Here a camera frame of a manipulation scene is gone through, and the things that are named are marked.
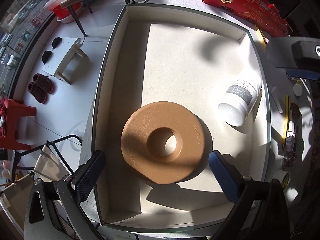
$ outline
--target white plastic bottle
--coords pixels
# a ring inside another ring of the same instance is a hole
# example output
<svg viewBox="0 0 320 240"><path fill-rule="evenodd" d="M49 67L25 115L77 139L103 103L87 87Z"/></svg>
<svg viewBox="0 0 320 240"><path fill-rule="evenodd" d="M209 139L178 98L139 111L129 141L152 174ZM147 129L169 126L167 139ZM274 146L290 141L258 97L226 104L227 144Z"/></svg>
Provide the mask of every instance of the white plastic bottle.
<svg viewBox="0 0 320 240"><path fill-rule="evenodd" d="M236 82L222 96L218 112L232 126L241 126L252 110L262 87L260 76L250 68L242 70Z"/></svg>

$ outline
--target red stool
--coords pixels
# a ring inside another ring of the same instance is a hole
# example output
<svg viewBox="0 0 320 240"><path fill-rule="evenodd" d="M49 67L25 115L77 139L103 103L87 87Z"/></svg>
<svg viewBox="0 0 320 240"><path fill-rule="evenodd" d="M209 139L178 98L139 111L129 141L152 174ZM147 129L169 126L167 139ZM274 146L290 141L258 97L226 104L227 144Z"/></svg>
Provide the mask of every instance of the red stool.
<svg viewBox="0 0 320 240"><path fill-rule="evenodd" d="M12 99L5 99L4 107L6 108L5 135L0 137L0 147L10 150L30 150L31 145L16 141L15 133L18 119L23 116L35 116L37 109L19 104Z"/></svg>

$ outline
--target red packaging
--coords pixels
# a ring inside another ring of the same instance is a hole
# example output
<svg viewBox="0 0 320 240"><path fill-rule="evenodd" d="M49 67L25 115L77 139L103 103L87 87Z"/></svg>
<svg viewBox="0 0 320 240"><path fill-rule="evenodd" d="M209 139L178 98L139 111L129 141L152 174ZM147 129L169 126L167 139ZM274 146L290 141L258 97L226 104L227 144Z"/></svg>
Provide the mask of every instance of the red packaging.
<svg viewBox="0 0 320 240"><path fill-rule="evenodd" d="M226 9L234 15L257 25L271 37L287 36L292 32L288 22L268 0L202 0L204 3Z"/></svg>

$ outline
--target white stool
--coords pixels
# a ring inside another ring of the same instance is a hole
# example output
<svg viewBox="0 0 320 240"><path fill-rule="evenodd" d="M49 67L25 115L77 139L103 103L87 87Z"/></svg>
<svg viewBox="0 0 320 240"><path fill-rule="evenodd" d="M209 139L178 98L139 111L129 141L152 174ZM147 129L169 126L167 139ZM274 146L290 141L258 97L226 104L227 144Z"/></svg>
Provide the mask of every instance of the white stool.
<svg viewBox="0 0 320 240"><path fill-rule="evenodd" d="M59 80L64 80L70 85L70 81L62 74L64 69L74 54L78 53L83 57L87 57L87 54L79 49L76 41L76 38L63 37L59 45L52 51L42 70Z"/></svg>

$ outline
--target glass window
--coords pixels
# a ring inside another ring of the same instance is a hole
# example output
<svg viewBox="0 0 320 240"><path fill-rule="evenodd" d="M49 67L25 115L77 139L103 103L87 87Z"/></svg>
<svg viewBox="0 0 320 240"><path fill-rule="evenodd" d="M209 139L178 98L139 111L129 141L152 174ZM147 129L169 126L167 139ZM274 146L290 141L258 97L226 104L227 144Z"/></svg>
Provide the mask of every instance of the glass window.
<svg viewBox="0 0 320 240"><path fill-rule="evenodd" d="M48 0L14 0L0 19L0 95L7 96L23 52L51 14Z"/></svg>

